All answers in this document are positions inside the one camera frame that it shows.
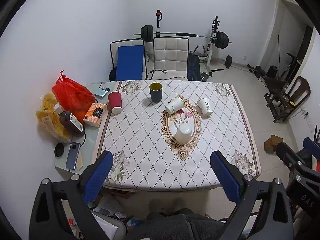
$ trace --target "patterned tablecloth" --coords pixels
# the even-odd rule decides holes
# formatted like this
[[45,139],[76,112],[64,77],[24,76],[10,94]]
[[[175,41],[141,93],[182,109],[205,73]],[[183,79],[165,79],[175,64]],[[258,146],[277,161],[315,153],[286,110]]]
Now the patterned tablecloth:
[[[210,154],[219,150],[243,173],[261,173],[257,148],[248,119],[232,85],[158,80],[162,101],[150,99],[153,80],[119,81],[122,113],[108,113],[100,129],[101,151],[114,156],[104,185],[120,189],[182,191],[220,186],[210,167]],[[165,110],[177,95],[185,107],[173,115]],[[196,102],[210,98],[214,113],[204,117]],[[193,128],[190,141],[180,146],[174,139],[181,123]]]

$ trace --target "red plastic bag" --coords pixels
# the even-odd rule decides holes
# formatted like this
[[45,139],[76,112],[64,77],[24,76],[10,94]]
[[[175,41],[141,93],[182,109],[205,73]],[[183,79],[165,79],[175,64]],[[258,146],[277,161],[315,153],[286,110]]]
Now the red plastic bag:
[[69,110],[84,124],[83,118],[95,100],[94,95],[84,86],[66,78],[60,72],[57,83],[52,87],[52,92],[64,110]]

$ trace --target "red flower print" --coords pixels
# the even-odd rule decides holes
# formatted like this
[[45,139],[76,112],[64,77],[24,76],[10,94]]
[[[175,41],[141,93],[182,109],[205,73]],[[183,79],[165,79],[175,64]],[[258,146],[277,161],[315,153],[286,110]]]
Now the red flower print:
[[176,112],[176,114],[183,114],[183,113],[184,113],[183,109],[180,109]]
[[190,112],[184,112],[184,115],[187,117],[187,118],[191,118],[192,117],[192,114]]

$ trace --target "brown box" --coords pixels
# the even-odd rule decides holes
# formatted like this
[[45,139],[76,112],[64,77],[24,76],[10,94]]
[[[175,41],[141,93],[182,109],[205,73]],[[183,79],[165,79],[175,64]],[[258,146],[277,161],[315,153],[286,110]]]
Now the brown box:
[[279,143],[283,142],[281,137],[271,134],[271,137],[264,142],[265,152],[271,154],[276,151],[276,147]]

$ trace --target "white paper cup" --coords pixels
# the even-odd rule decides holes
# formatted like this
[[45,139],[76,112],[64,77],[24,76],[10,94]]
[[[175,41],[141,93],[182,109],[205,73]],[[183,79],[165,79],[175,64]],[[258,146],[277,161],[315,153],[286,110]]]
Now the white paper cup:
[[173,114],[177,112],[178,110],[182,109],[184,107],[183,101],[180,97],[176,97],[173,99],[166,107],[165,109],[169,114]]
[[192,130],[189,124],[187,123],[182,123],[174,138],[180,145],[185,145],[187,142],[190,140],[192,135]]
[[210,115],[212,115],[213,110],[210,106],[209,98],[201,98],[198,100],[197,104],[201,108],[203,115],[206,115],[207,117],[210,117]]

